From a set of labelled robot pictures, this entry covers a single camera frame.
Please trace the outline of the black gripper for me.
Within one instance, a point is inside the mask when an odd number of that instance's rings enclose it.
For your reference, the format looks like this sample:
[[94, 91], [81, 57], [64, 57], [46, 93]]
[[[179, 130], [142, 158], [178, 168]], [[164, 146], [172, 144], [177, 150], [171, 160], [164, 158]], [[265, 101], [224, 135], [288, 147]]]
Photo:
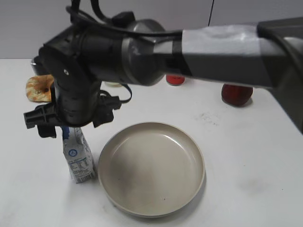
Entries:
[[112, 111], [120, 109], [121, 101], [100, 86], [100, 81], [84, 85], [56, 79], [51, 88], [52, 101], [24, 113], [26, 127], [37, 126], [41, 138], [56, 138], [56, 126], [83, 127], [93, 123], [96, 128], [112, 122]]

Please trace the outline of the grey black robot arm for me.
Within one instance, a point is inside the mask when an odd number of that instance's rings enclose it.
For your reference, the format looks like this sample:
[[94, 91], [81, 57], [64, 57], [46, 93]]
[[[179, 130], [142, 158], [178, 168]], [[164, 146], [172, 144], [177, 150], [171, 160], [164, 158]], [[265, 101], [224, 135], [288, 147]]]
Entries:
[[122, 104], [103, 81], [151, 86], [166, 74], [268, 89], [303, 128], [303, 19], [210, 26], [170, 35], [154, 20], [118, 32], [92, 22], [71, 25], [39, 50], [54, 77], [52, 100], [24, 114], [27, 128], [55, 137], [56, 126], [98, 127]]

